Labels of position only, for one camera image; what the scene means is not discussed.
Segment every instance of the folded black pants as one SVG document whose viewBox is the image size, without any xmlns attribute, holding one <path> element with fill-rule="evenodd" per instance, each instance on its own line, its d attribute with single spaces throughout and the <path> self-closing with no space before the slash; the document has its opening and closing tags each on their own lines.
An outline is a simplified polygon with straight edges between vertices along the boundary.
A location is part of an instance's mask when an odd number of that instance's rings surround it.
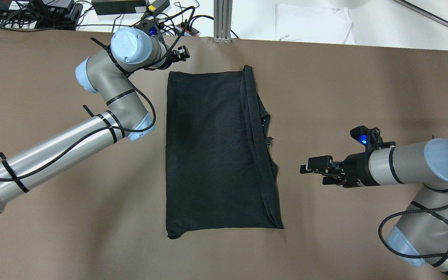
<svg viewBox="0 0 448 280">
<path fill-rule="evenodd" d="M 215 228 L 283 228 L 269 156 L 270 115 L 250 66 L 171 72 L 167 85 L 168 237 Z"/>
</svg>

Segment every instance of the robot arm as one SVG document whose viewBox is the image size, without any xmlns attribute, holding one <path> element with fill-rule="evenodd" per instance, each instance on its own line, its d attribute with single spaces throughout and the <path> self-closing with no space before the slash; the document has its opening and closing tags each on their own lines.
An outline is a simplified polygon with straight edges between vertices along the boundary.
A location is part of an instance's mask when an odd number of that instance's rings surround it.
<svg viewBox="0 0 448 280">
<path fill-rule="evenodd" d="M 379 228 L 380 239 L 413 266 L 425 262 L 448 275 L 448 139 L 397 147 L 383 142 L 379 129 L 352 129 L 366 152 L 335 162 L 331 156 L 309 158 L 301 173 L 324 175 L 322 184 L 343 187 L 423 183 L 406 211 L 389 216 Z M 383 225 L 402 216 L 385 241 Z"/>
<path fill-rule="evenodd" d="M 105 49 L 82 62 L 76 76 L 86 90 L 100 93 L 108 110 L 17 156 L 0 154 L 0 213 L 10 200 L 92 154 L 124 137 L 137 140 L 155 128 L 127 76 L 147 66 L 165 69 L 188 58 L 187 50 L 183 46 L 169 52 L 161 35 L 151 37 L 130 27 L 119 29 Z"/>
</svg>

